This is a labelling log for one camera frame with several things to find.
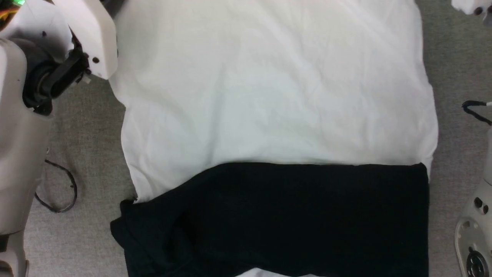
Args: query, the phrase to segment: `white cloth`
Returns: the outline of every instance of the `white cloth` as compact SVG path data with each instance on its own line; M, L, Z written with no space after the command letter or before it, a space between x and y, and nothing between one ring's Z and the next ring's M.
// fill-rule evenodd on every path
M232 161L430 168L413 0L128 0L117 30L110 81L140 202Z

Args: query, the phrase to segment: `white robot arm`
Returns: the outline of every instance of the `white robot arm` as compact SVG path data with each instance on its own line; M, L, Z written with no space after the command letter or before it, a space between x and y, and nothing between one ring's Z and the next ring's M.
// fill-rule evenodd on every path
M451 4L465 14L484 14L484 25L492 27L492 0L451 0Z
M84 75L108 79L115 72L116 28L100 0L0 0L0 20L10 16L6 6L16 16L0 25L0 276L24 277L24 229L52 100Z

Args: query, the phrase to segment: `gray carpet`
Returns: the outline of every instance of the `gray carpet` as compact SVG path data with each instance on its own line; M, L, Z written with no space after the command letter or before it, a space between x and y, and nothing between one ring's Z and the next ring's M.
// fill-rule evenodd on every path
M478 17L453 10L450 2L418 1L440 126L431 175L431 277L460 276L455 223L480 179L487 147L488 127L460 105L468 99L492 101L492 29L483 27ZM492 110L483 111L492 117ZM120 145L123 113L109 85L100 80L59 100L49 159L74 172L81 193L66 214L51 214L33 204L26 230L31 276L126 275L123 252L109 233L109 222L119 216L118 203L134 195ZM46 169L48 182L38 191L50 201L67 203L68 179Z

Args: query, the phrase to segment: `black fabric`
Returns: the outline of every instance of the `black fabric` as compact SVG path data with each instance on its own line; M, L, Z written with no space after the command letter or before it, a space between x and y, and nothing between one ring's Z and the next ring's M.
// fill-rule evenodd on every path
M426 167L232 163L154 200L111 232L130 277L427 277Z

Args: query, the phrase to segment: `wire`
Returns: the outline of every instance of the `wire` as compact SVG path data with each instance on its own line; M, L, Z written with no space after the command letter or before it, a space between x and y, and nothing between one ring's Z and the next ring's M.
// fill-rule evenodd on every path
M463 110L467 113L467 114L471 114L473 115L476 119L482 121L482 122L485 122L489 125L492 125L492 121L481 116L480 114L472 111L469 107L470 106L489 106L488 103L486 102L482 102L482 101L474 101L474 100L468 100L468 101L465 101L463 103L463 105L461 105L461 107L463 108Z
M54 162L50 162L48 160L44 160L44 162L47 163L50 166L54 166L54 167L56 167L58 169L61 169L61 170L65 171L65 173L67 174L68 178L70 178L70 182L72 183L72 185L70 187L73 188L73 199L72 199L72 202L68 206L66 206L64 208L61 208L61 209L57 209L57 208L54 208L54 207L50 206L49 204L47 204L43 200L41 200L39 198L39 196L38 196L37 193L34 194L34 197L36 198L36 200L38 200L38 202L41 205L43 205L45 208L47 208L51 212L54 212L54 213L62 213L62 212L69 211L75 205L75 202L77 201L77 195L78 195L77 183L75 182L75 178L73 177L73 174L70 172L70 170L62 167L59 164L56 164Z

